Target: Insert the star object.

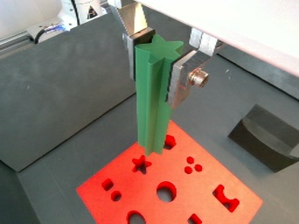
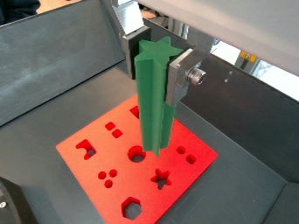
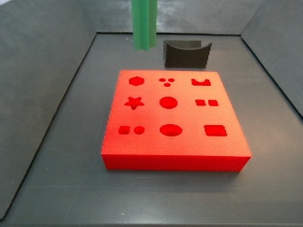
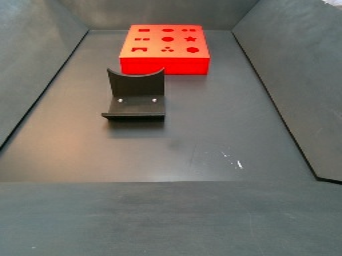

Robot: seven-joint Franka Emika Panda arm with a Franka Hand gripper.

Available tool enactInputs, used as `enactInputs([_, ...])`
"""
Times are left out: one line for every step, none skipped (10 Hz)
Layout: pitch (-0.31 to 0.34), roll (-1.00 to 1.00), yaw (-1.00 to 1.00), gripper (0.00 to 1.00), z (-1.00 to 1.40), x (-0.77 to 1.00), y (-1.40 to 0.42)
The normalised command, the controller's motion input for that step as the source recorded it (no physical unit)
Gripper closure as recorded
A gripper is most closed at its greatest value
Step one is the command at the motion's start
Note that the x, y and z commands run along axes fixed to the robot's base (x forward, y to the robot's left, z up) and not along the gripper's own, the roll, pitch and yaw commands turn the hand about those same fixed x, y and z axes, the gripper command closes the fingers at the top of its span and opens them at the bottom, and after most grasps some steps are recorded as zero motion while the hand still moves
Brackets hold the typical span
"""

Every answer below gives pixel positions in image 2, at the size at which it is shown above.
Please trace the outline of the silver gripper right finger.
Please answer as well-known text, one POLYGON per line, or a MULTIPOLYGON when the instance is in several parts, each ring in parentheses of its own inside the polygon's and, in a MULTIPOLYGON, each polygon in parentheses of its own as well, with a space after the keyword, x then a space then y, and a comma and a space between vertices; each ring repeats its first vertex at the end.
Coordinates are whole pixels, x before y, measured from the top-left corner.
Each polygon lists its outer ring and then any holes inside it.
POLYGON ((202 62, 212 53, 214 37, 190 28, 188 43, 192 45, 170 62, 166 103, 174 106, 188 95, 189 86, 204 83, 206 72, 201 69, 202 62))

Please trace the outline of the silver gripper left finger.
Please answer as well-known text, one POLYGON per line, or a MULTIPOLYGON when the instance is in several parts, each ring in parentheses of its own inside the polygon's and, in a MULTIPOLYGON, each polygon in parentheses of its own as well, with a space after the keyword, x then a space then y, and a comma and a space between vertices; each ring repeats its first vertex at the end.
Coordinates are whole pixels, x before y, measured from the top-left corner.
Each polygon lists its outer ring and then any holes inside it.
POLYGON ((137 78, 135 56, 139 54, 139 41, 151 38, 151 29, 146 26, 139 4, 135 0, 113 0, 113 10, 119 22, 121 41, 126 54, 129 76, 137 78))

